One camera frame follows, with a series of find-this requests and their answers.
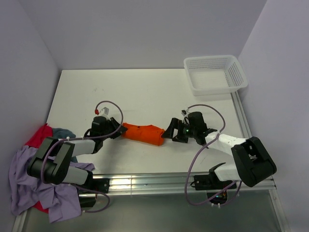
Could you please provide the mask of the orange t shirt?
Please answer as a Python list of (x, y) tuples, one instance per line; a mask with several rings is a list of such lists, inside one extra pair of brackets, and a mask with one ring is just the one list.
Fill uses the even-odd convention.
[(164, 129), (154, 125), (138, 126), (128, 123), (123, 123), (123, 126), (127, 128), (127, 131), (122, 134), (122, 137), (126, 139), (155, 146), (161, 146), (164, 143), (164, 138), (162, 138)]

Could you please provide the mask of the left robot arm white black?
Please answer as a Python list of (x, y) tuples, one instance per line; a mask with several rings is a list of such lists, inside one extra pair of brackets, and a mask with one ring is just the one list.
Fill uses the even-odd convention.
[(96, 116), (83, 138), (47, 137), (30, 161), (27, 174), (45, 184), (75, 184), (81, 192), (89, 193), (94, 187), (93, 173), (71, 164), (71, 159), (99, 152), (106, 139), (115, 139), (126, 131), (113, 117)]

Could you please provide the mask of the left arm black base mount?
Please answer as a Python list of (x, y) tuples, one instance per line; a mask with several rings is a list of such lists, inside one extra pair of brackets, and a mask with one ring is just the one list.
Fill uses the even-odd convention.
[(110, 179), (109, 178), (98, 178), (98, 179), (93, 179), (90, 181), (88, 185), (76, 185), (75, 187), (83, 192), (88, 192), (88, 193), (93, 193), (95, 194), (95, 199), (98, 198), (98, 195), (102, 195), (106, 198), (107, 202), (105, 206), (101, 209), (89, 211), (85, 210), (86, 213), (98, 213), (101, 211), (106, 210), (111, 202), (110, 197), (107, 195), (109, 191), (109, 186), (110, 186)]

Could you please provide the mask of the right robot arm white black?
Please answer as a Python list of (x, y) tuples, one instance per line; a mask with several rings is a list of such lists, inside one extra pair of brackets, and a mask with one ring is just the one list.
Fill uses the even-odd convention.
[(210, 168), (206, 175), (195, 175), (193, 186), (196, 190), (223, 189), (234, 181), (254, 187), (277, 171), (259, 138), (237, 138), (219, 133), (207, 126), (201, 112), (188, 113), (183, 120), (173, 118), (161, 137), (180, 143), (193, 138), (197, 144), (209, 143), (209, 148), (233, 158), (233, 164), (222, 162)]

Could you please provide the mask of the white perforated plastic basket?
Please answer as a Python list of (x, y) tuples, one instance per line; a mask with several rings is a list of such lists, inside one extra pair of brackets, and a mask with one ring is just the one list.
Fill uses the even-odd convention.
[(186, 58), (184, 69), (194, 96), (234, 93), (248, 86), (238, 59), (232, 55)]

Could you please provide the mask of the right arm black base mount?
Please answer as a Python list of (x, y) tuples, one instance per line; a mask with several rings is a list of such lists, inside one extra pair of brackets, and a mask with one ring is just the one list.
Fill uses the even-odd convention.
[[(195, 190), (221, 190), (226, 186), (232, 184), (233, 181), (220, 181), (215, 175), (214, 171), (210, 171), (208, 174), (194, 175), (194, 180), (190, 184)], [(227, 190), (217, 195), (214, 199), (210, 200), (213, 204), (223, 204), (228, 200)]]

